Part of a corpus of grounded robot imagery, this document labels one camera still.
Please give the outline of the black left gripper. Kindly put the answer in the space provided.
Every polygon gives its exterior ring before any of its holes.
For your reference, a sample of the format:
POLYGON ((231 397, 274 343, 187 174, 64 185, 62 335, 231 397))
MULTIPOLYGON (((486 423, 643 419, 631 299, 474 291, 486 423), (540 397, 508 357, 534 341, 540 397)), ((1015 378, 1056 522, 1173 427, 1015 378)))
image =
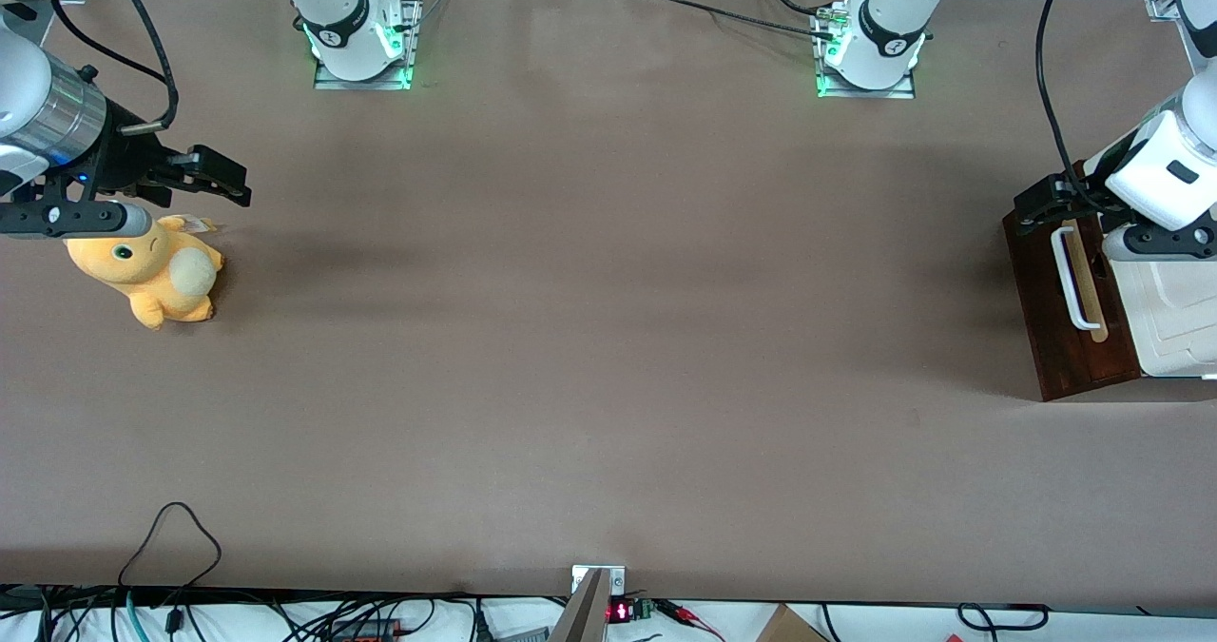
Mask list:
POLYGON ((1094 195, 1090 184, 1078 178, 1047 175, 1014 197, 1013 230, 1017 236, 1076 216, 1110 213, 1103 195, 1094 195))

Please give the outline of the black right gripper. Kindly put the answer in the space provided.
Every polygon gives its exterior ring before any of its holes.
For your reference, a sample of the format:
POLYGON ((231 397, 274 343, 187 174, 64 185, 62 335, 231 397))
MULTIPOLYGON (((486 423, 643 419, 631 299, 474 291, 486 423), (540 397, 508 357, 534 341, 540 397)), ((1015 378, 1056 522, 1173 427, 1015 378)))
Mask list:
POLYGON ((95 143, 58 168, 57 179, 79 184, 86 201, 100 195, 125 195, 169 208, 175 195, 211 195, 239 207, 251 204, 246 167, 209 146, 192 146, 180 153, 166 148, 152 133, 125 136, 119 131, 138 122, 130 109, 108 105, 95 143))

